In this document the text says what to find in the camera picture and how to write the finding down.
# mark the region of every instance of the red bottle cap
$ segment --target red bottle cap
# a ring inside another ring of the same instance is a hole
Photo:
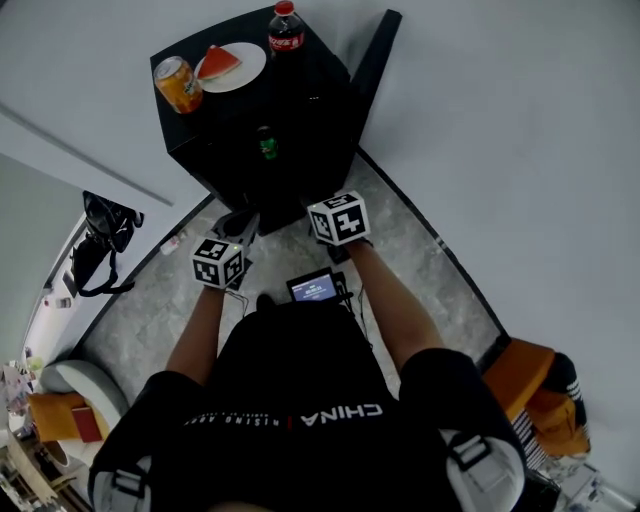
[[[291,16],[294,10],[293,2],[289,0],[281,0],[276,4],[276,14],[278,16]]]

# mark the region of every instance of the person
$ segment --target person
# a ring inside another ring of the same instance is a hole
[[[344,306],[259,301],[218,356],[225,294],[205,288],[95,458],[96,511],[513,507],[522,449],[472,360],[368,243],[346,248],[399,400]]]

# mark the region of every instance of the black bag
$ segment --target black bag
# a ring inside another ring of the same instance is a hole
[[[118,280],[116,272],[116,253],[124,252],[129,245],[135,228],[142,226],[143,214],[137,214],[131,208],[119,205],[103,197],[83,192],[84,211],[87,216],[89,233],[74,249],[71,272],[75,280],[78,293],[82,297],[95,297],[101,293],[118,294],[131,290],[135,283],[112,287]],[[102,263],[105,256],[109,256],[109,279],[107,282],[94,288],[85,290],[84,286]]]

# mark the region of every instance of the orange cushion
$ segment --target orange cushion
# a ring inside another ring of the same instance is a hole
[[[555,352],[522,340],[512,340],[483,378],[502,410],[513,421],[547,378]]]
[[[582,427],[576,427],[576,405],[563,393],[539,389],[527,403],[536,439],[551,456],[578,455],[590,449]]]
[[[82,395],[29,395],[27,399],[41,442],[80,439],[71,409],[85,405]]]

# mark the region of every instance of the watermelon slice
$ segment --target watermelon slice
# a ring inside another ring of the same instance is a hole
[[[198,78],[200,80],[218,78],[237,68],[241,63],[240,59],[223,48],[212,46],[207,50],[207,55],[205,55],[202,66],[200,66],[200,71],[198,71]]]

